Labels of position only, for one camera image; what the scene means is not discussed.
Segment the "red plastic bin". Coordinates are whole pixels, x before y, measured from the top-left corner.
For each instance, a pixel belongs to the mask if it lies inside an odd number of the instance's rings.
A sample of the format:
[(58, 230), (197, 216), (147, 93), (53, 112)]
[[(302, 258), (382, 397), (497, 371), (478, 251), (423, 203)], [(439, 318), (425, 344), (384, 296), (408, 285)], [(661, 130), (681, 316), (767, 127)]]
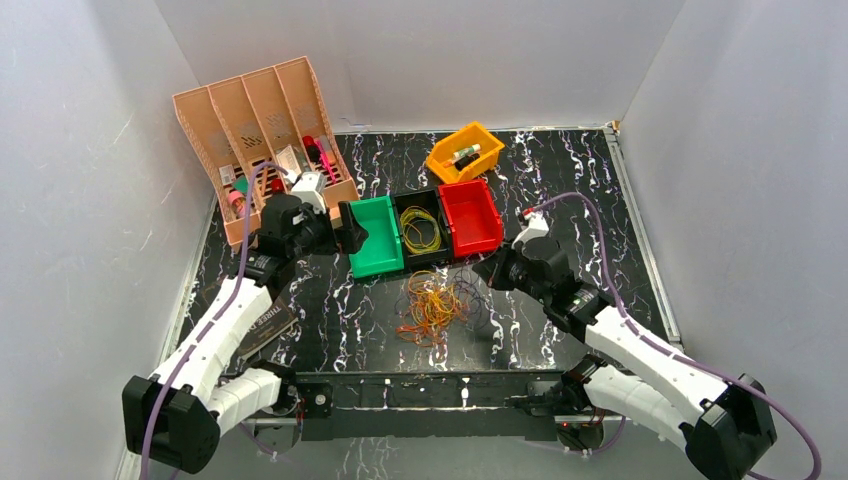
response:
[(441, 185), (438, 192), (456, 259), (487, 254), (501, 245), (503, 221), (484, 180)]

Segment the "green plastic bin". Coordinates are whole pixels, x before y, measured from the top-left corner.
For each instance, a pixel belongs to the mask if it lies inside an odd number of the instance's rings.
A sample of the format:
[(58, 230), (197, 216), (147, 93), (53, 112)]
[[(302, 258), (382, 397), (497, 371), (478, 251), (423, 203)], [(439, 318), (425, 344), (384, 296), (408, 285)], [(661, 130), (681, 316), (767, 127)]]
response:
[(404, 267), (399, 228), (389, 196), (351, 203), (357, 222), (368, 238), (356, 254), (349, 256), (355, 279), (400, 271)]

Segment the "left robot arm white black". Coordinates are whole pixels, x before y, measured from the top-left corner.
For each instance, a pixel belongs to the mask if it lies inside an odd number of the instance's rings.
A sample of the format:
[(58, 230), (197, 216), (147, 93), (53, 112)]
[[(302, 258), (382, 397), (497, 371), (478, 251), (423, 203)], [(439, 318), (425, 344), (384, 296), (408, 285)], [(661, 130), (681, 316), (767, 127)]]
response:
[(221, 437), (268, 410), (286, 416), (305, 403), (290, 367), (258, 361), (231, 380), (220, 379), (254, 324), (310, 255), (355, 254), (368, 238), (353, 204), (316, 212), (294, 195), (272, 196), (259, 228), (246, 235), (228, 275), (191, 333), (153, 373), (133, 376), (121, 400), (126, 444), (140, 456), (139, 476), (152, 462), (196, 474), (214, 456)]

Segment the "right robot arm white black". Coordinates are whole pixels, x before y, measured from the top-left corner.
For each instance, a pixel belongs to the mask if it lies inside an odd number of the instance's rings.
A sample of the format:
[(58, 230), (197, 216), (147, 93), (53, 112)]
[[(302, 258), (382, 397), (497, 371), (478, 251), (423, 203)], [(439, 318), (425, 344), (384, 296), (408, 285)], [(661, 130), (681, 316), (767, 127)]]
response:
[(563, 376), (565, 405), (577, 414), (613, 410), (680, 448), (708, 479), (743, 479), (776, 443), (762, 384), (722, 379), (622, 316), (611, 295), (580, 280), (550, 237), (505, 243), (476, 263), (493, 290), (520, 291), (548, 320), (614, 365), (586, 356)]

